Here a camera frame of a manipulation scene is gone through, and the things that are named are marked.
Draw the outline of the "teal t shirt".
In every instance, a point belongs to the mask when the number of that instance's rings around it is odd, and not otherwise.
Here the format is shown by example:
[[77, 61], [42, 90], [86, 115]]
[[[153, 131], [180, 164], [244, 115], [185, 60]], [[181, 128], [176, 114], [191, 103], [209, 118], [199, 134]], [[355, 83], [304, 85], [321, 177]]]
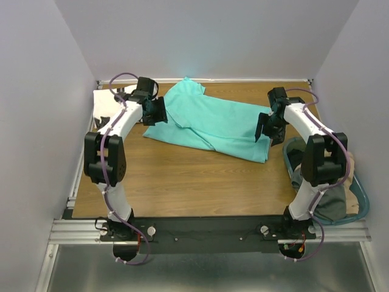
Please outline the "teal t shirt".
[[270, 139], [255, 139], [258, 116], [265, 106], [205, 95], [205, 87], [184, 78], [164, 96], [168, 121], [157, 123], [144, 137], [169, 144], [211, 150], [248, 161], [265, 163]]

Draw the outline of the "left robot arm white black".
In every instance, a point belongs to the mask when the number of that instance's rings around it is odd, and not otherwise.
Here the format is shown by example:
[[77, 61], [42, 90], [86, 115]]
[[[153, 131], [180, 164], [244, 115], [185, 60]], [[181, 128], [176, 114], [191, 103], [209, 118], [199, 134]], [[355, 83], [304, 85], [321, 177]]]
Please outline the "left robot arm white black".
[[108, 123], [84, 137], [84, 174], [99, 191], [107, 207], [107, 218], [99, 228], [101, 236], [131, 240], [139, 233], [131, 222], [133, 209], [128, 203], [122, 185], [126, 173], [124, 141], [137, 122], [154, 126], [167, 122], [163, 97], [158, 95], [158, 83], [139, 77], [131, 92], [110, 90], [120, 105]]

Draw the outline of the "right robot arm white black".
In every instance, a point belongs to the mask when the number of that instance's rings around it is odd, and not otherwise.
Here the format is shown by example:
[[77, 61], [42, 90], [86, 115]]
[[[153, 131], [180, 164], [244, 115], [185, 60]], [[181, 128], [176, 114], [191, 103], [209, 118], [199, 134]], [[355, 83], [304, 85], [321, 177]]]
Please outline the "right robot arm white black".
[[270, 113], [259, 114], [255, 139], [267, 136], [272, 145], [278, 145], [284, 141], [287, 125], [292, 125], [306, 144], [301, 162], [302, 183], [279, 225], [284, 237], [294, 238], [312, 224], [314, 210], [325, 192], [349, 176], [348, 138], [321, 123], [307, 103], [299, 97], [288, 97], [283, 87], [271, 89], [267, 96]]

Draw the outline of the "teal plastic laundry basket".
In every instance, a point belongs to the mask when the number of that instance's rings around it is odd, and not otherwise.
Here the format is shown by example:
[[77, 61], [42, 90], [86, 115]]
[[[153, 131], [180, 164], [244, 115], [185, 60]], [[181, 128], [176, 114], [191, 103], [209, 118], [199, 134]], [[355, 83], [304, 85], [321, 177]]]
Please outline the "teal plastic laundry basket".
[[[301, 167], [306, 143], [300, 137], [287, 140], [283, 146], [283, 158], [287, 172], [291, 175], [296, 168]], [[319, 219], [324, 225], [344, 225], [365, 217], [370, 208], [370, 202], [366, 192], [361, 186], [355, 173], [353, 155], [350, 153], [351, 171], [347, 180], [343, 183], [346, 195], [346, 217], [338, 221]]]

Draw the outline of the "folded white printed t shirt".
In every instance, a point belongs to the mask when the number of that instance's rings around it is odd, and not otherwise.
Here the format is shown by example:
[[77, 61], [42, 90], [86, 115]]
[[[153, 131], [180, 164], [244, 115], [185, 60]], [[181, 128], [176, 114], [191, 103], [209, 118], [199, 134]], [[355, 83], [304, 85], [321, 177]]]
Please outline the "folded white printed t shirt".
[[115, 95], [109, 89], [96, 89], [93, 91], [94, 98], [94, 125], [96, 129], [103, 128], [110, 119], [121, 110], [122, 103], [115, 99]]

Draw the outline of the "grey t shirt in basket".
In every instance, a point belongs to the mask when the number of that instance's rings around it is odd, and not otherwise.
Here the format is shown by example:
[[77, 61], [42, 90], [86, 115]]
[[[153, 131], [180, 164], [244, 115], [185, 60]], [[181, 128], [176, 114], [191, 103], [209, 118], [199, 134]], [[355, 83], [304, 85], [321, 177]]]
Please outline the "grey t shirt in basket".
[[[289, 210], [294, 219], [308, 219], [311, 203], [318, 194], [318, 191], [327, 184], [312, 187], [302, 175], [301, 168], [296, 168], [291, 175], [291, 183], [297, 191], [293, 202], [289, 205]], [[327, 221], [338, 221], [346, 217], [346, 195], [343, 185], [335, 186], [325, 190], [320, 200], [315, 202], [314, 215]]]

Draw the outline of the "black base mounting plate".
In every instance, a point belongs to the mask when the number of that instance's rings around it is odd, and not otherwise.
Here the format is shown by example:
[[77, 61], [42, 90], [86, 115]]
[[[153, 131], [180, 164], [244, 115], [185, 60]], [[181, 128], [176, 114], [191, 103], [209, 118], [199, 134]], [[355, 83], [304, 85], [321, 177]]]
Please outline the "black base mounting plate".
[[99, 217], [95, 228], [102, 242], [121, 254], [277, 253], [282, 241], [316, 238], [311, 220], [290, 223], [282, 215], [226, 217], [134, 217], [141, 231]]

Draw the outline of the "aluminium back rail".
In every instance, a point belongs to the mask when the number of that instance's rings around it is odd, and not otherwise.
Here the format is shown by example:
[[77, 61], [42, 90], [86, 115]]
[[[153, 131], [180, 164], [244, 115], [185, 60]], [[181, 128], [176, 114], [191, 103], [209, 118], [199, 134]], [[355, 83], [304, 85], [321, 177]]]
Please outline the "aluminium back rail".
[[[183, 78], [155, 78], [160, 84], [163, 83], [177, 83]], [[191, 80], [198, 83], [258, 83], [258, 82], [306, 82], [309, 83], [313, 79], [308, 78], [191, 78]], [[112, 84], [132, 84], [136, 79], [119, 79], [114, 80]], [[108, 85], [109, 80], [97, 80], [99, 86]]]

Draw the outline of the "aluminium rail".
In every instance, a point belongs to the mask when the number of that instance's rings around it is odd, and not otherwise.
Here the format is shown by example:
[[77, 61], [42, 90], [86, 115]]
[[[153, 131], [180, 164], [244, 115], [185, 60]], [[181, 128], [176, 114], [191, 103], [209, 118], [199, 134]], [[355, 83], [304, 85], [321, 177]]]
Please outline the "aluminium rail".
[[[102, 227], [102, 220], [55, 220], [52, 224], [52, 229], [49, 235], [50, 245], [94, 245], [94, 244], [124, 244], [129, 245], [135, 241], [126, 241], [115, 239], [111, 235], [101, 235], [98, 228]], [[325, 243], [335, 242], [370, 242], [371, 235], [367, 228], [365, 221], [359, 220], [341, 226], [324, 226], [323, 232], [320, 231], [319, 225], [315, 224], [309, 228], [306, 239], [308, 242], [318, 243], [324, 240]], [[172, 237], [174, 241], [180, 239], [221, 239], [222, 237], [231, 237], [238, 241], [246, 239], [250, 231], [227, 231], [216, 230], [206, 231], [201, 229], [199, 231], [174, 231], [162, 232], [156, 231], [157, 235], [167, 234]]]
[[[183, 78], [155, 78], [160, 84], [163, 83], [177, 83]], [[308, 78], [191, 78], [191, 80], [198, 83], [258, 83], [258, 82], [306, 82], [309, 83], [313, 79]], [[136, 79], [119, 79], [114, 80], [112, 84], [132, 84]], [[108, 85], [109, 80], [97, 80], [99, 86]]]
[[73, 209], [75, 206], [78, 188], [79, 188], [81, 176], [83, 173], [83, 160], [84, 160], [84, 144], [82, 144], [80, 157], [79, 157], [78, 164], [77, 164], [77, 169], [76, 169], [74, 180], [73, 180], [72, 186], [71, 186], [71, 191], [70, 191], [69, 196], [67, 198], [66, 209]]

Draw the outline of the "aluminium left side rail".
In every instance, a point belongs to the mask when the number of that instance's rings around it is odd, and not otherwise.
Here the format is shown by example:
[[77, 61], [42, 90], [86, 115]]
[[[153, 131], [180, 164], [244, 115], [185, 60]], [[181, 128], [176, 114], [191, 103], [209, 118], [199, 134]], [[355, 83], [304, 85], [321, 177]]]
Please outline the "aluminium left side rail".
[[73, 209], [75, 206], [78, 188], [79, 188], [81, 176], [83, 173], [83, 160], [84, 160], [84, 144], [82, 144], [80, 157], [79, 157], [78, 164], [77, 164], [77, 169], [76, 169], [74, 180], [73, 180], [72, 186], [71, 186], [71, 191], [70, 191], [69, 196], [67, 198], [66, 209]]

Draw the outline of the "aluminium front rail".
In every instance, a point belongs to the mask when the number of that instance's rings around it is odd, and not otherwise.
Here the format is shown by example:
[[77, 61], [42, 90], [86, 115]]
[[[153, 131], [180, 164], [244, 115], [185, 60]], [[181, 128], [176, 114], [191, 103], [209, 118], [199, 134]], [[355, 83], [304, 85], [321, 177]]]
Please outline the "aluminium front rail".
[[[102, 227], [102, 220], [55, 220], [52, 224], [52, 229], [49, 235], [50, 245], [94, 245], [94, 244], [124, 244], [129, 245], [135, 241], [126, 241], [115, 239], [111, 235], [101, 235], [98, 228]], [[324, 226], [323, 232], [320, 231], [319, 225], [315, 224], [309, 228], [306, 239], [308, 242], [318, 243], [324, 240], [325, 243], [335, 242], [370, 242], [371, 235], [367, 228], [365, 221], [359, 220], [341, 226]], [[222, 237], [231, 237], [238, 241], [246, 239], [250, 231], [227, 231], [216, 230], [206, 231], [201, 229], [199, 231], [174, 231], [162, 232], [156, 231], [157, 235], [167, 234], [172, 237], [174, 241], [180, 239], [221, 239]]]

